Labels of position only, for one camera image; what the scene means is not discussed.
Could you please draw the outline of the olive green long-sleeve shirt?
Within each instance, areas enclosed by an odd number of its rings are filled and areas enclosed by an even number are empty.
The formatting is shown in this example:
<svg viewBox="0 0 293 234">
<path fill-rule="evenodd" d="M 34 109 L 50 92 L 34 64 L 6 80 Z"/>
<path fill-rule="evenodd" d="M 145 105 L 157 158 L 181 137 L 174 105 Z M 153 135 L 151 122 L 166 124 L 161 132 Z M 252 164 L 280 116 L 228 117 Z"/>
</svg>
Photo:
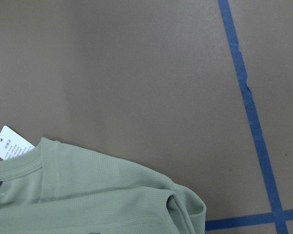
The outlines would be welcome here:
<svg viewBox="0 0 293 234">
<path fill-rule="evenodd" d="M 203 234 L 206 211 L 166 175 L 59 141 L 0 161 L 0 234 Z"/>
</svg>

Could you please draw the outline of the white paper hang tag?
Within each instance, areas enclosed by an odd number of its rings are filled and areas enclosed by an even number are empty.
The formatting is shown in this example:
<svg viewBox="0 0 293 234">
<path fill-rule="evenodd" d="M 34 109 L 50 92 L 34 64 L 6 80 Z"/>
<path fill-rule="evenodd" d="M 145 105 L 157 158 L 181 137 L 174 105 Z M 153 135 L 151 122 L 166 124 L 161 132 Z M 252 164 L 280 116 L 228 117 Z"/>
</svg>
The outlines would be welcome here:
<svg viewBox="0 0 293 234">
<path fill-rule="evenodd" d="M 35 146 L 21 137 L 10 127 L 4 125 L 0 132 L 0 158 L 7 160 L 24 155 Z"/>
</svg>

